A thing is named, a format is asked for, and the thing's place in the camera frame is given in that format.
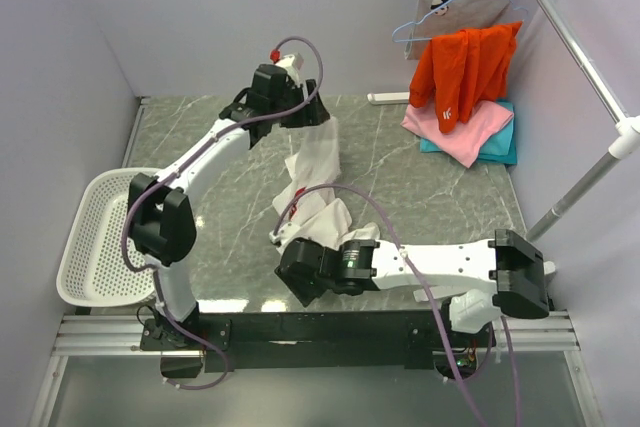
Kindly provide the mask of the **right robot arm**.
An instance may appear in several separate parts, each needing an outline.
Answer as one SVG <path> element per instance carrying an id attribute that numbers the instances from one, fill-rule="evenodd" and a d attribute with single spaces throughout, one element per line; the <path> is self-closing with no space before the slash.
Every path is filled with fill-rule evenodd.
<path id="1" fill-rule="evenodd" d="M 284 249 L 275 273 L 303 306 L 327 291 L 359 296 L 419 285 L 427 299 L 449 299 L 439 334 L 447 344 L 460 346 L 500 316 L 546 318 L 551 270 L 525 238 L 498 229 L 489 239 L 452 245 L 352 239 L 332 249 L 296 238 Z"/>

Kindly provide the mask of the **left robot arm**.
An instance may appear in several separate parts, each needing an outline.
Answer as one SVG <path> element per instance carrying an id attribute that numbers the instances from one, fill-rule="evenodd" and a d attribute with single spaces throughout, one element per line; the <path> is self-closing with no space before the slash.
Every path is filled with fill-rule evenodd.
<path id="1" fill-rule="evenodd" d="M 261 64 L 252 83 L 220 113 L 211 129 L 178 160 L 153 175 L 138 174 L 129 185 L 125 231 L 156 271 L 157 308 L 172 316 L 164 336 L 176 348 L 193 346 L 200 325 L 184 263 L 197 229 L 194 210 L 228 165 L 248 153 L 273 126 L 319 126 L 330 114 L 316 95 L 317 83 L 300 77 L 297 54 Z"/>

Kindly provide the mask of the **white t-shirt with red print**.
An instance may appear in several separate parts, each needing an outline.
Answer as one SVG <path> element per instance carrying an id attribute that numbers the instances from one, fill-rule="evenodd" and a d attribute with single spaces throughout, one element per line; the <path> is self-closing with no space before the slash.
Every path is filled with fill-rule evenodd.
<path id="1" fill-rule="evenodd" d="M 349 240 L 377 240 L 380 229 L 374 222 L 351 228 L 346 204 L 328 184 L 340 176 L 339 124 L 334 117 L 305 129 L 299 150 L 285 159 L 290 183 L 272 201 L 283 217 L 271 242 L 282 254 L 296 238 L 312 240 L 336 250 Z"/>

